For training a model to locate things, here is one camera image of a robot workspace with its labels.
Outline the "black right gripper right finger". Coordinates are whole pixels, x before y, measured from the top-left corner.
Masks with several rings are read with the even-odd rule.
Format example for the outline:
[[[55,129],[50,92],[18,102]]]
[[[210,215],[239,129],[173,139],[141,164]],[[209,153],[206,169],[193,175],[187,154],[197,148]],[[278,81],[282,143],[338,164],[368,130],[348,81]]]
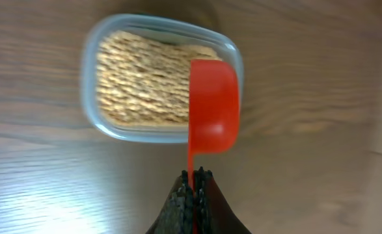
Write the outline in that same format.
[[[234,214],[210,170],[194,171],[195,228],[198,234],[251,234]]]

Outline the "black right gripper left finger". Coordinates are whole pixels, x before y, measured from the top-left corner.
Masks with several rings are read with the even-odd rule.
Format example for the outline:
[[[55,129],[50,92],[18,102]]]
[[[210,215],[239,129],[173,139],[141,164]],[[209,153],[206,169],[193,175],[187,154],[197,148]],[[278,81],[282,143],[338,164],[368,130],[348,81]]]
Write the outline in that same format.
[[[183,170],[146,234],[192,234],[193,205],[193,190],[189,186],[188,173]]]

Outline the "red plastic measuring scoop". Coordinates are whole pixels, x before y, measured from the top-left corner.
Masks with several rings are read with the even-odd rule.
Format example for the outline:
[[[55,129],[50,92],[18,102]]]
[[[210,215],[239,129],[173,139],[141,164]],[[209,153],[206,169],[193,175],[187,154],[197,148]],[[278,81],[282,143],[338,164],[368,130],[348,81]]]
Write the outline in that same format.
[[[219,60],[192,60],[189,74],[187,172],[195,188],[194,155],[222,153],[237,139],[239,89],[236,72]]]

